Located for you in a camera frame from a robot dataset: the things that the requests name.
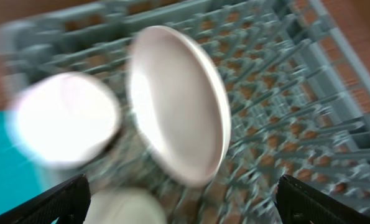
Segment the large white plate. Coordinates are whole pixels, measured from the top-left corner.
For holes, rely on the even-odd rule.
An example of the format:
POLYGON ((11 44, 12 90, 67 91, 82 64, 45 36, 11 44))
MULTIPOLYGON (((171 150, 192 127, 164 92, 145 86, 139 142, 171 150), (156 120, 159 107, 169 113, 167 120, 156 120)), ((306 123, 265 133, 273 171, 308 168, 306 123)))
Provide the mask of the large white plate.
POLYGON ((228 151, 231 110, 207 52, 167 26, 138 32, 127 63, 126 93, 142 140, 171 178, 210 182, 228 151))

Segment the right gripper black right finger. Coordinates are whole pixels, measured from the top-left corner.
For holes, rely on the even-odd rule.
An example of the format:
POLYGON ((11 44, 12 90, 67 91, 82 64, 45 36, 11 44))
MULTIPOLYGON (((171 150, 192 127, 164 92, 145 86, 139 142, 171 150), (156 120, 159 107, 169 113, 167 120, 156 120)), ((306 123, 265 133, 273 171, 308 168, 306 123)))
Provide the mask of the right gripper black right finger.
POLYGON ((275 206, 283 224, 370 224, 359 213, 291 175, 280 177, 275 206))

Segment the white bowl with brown food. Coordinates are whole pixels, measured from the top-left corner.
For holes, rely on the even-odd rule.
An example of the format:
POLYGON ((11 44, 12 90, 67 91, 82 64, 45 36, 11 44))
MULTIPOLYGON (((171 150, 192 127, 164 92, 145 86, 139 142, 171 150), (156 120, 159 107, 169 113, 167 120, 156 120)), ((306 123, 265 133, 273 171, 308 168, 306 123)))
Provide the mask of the white bowl with brown food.
POLYGON ((145 190, 101 190, 91 196, 84 224, 166 224, 161 204, 145 190))

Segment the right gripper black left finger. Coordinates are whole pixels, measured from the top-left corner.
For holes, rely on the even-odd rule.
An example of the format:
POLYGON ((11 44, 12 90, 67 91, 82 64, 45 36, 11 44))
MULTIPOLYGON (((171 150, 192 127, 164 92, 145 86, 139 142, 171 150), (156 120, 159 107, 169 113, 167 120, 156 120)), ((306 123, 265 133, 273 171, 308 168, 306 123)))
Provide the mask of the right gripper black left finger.
POLYGON ((0 215, 0 224, 83 224, 91 202, 86 175, 76 175, 0 215))

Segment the pink bowl with rice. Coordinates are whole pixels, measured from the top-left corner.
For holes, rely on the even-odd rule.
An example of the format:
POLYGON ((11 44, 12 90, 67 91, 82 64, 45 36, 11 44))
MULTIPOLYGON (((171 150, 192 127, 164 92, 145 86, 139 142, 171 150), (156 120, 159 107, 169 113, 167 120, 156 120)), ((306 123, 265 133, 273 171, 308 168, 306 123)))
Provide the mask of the pink bowl with rice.
POLYGON ((121 126, 120 103, 101 80, 81 72, 45 78, 19 92, 6 111, 18 151, 53 169, 85 165, 121 126))

